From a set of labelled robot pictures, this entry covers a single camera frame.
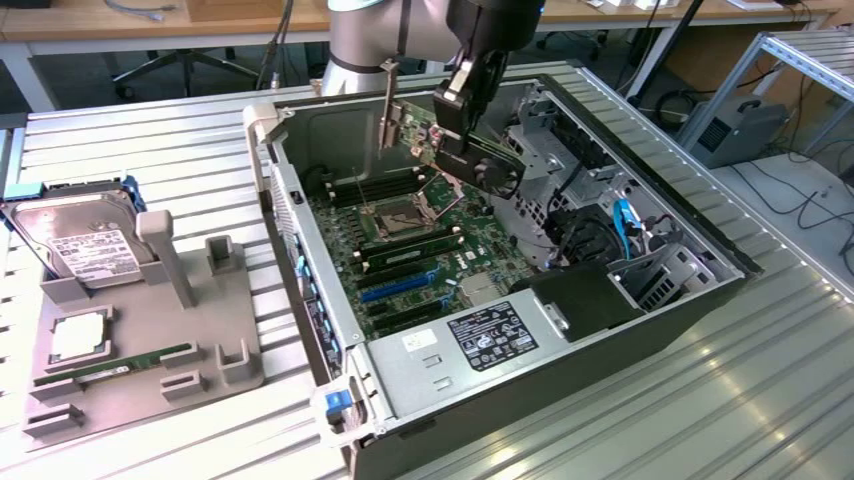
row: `slotted aluminum table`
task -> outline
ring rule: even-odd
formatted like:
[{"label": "slotted aluminum table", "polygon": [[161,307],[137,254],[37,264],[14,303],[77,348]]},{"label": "slotted aluminum table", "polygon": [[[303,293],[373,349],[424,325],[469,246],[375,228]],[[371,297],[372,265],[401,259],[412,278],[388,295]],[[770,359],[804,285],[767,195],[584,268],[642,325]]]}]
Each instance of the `slotted aluminum table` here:
[{"label": "slotted aluminum table", "polygon": [[[799,70],[846,100],[844,105],[810,140],[804,148],[806,153],[812,150],[854,107],[854,29],[760,33],[747,47],[708,105],[688,120],[688,124],[679,132],[679,143],[686,150],[694,147],[720,105],[735,91],[738,83],[763,52],[770,53],[790,67]],[[763,92],[767,89],[776,75],[778,73],[768,76],[755,92]]]},{"label": "slotted aluminum table", "polygon": [[[759,265],[763,277],[658,355],[408,474],[408,478],[844,478],[854,473],[854,315],[846,287],[732,197],[586,71],[551,74]],[[404,79],[408,86],[435,76]],[[33,115],[13,181],[136,175],[176,217],[179,250],[248,244],[267,383],[211,405],[22,453],[17,421],[37,296],[34,258],[0,236],[0,477],[343,478],[319,443],[312,388],[252,195],[240,110],[308,88]]]}]

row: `office chair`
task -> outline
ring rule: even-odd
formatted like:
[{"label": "office chair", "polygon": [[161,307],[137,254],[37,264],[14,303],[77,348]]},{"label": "office chair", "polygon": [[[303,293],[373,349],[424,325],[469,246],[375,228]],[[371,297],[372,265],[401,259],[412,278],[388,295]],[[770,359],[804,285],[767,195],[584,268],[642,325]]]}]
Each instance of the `office chair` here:
[{"label": "office chair", "polygon": [[604,47],[604,44],[608,41],[607,30],[599,30],[595,33],[595,38],[594,36],[588,37],[586,35],[580,35],[576,32],[548,32],[545,34],[545,37],[536,42],[536,48],[539,48],[540,50],[545,50],[548,39],[555,35],[563,35],[568,40],[575,40],[575,39],[587,40],[592,44],[592,51],[590,52],[590,60],[595,62],[599,59],[599,51],[602,50],[602,48]]},{"label": "office chair", "polygon": [[225,70],[228,72],[236,73],[237,75],[243,75],[244,77],[252,79],[252,87],[255,87],[255,81],[257,80],[257,73],[249,70],[245,67],[241,67],[236,63],[232,63],[231,60],[236,58],[233,47],[225,47],[225,60],[211,57],[205,55],[203,52],[207,50],[195,50],[195,49],[177,49],[173,52],[160,56],[155,50],[149,50],[147,53],[148,61],[143,63],[139,67],[128,72],[124,72],[121,75],[116,75],[112,78],[112,83],[116,88],[116,95],[118,98],[124,100],[129,100],[133,98],[133,88],[125,84],[125,82],[133,80],[135,78],[141,77],[148,72],[157,70],[159,68],[165,67],[176,62],[180,62],[184,71],[184,96],[192,96],[192,85],[191,85],[191,75],[193,73],[193,63],[203,63],[212,67],[219,68],[220,70]]}]

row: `chair wheel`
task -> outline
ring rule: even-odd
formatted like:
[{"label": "chair wheel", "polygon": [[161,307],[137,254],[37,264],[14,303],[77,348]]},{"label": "chair wheel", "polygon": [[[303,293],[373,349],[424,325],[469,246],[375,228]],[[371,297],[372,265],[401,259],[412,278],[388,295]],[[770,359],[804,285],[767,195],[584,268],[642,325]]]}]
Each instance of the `chair wheel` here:
[{"label": "chair wheel", "polygon": [[135,96],[133,87],[126,85],[116,85],[116,96],[122,100],[130,100]]}]

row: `warning label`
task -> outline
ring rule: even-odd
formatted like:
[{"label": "warning label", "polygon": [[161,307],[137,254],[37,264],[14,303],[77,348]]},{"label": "warning label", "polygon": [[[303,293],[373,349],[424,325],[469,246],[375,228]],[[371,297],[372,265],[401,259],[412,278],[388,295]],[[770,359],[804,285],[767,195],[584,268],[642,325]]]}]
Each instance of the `warning label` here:
[{"label": "warning label", "polygon": [[139,272],[121,230],[52,238],[49,244],[70,273],[84,282]]},{"label": "warning label", "polygon": [[537,348],[509,302],[448,322],[468,365],[481,372]]}]

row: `wooden table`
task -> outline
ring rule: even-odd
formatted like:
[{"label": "wooden table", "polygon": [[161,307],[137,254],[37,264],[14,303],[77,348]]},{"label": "wooden table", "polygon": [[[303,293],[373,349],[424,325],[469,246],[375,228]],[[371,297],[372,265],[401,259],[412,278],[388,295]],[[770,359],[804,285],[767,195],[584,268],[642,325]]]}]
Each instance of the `wooden table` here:
[{"label": "wooden table", "polygon": [[[8,8],[0,8],[0,25],[2,25],[2,22],[5,21],[5,16],[9,13],[9,9]],[[5,37],[2,36],[2,32],[0,32],[0,42],[2,42],[5,40]]]},{"label": "wooden table", "polygon": [[[287,42],[327,41],[329,16],[325,0],[295,1]],[[823,23],[836,4],[834,0],[807,1],[815,26]],[[133,0],[132,5],[159,6],[164,3],[169,3],[168,0]],[[33,111],[56,110],[52,94],[32,63],[36,55],[261,45],[269,41],[277,19],[191,22],[184,0],[171,3],[177,4],[179,9],[164,14],[163,22],[116,12],[104,5],[102,0],[53,0],[49,9],[8,11],[5,19],[0,20],[0,32],[5,37],[5,42],[0,44],[0,59]],[[684,8],[662,9],[655,15],[652,26],[663,31],[630,92],[636,90],[648,74]],[[634,7],[620,7],[606,13],[579,0],[548,0],[537,31],[640,28],[650,14],[650,11]],[[706,0],[692,25],[776,23],[788,19],[787,10],[744,12],[726,0]],[[292,49],[289,53],[297,66],[304,65],[303,49]]]}]

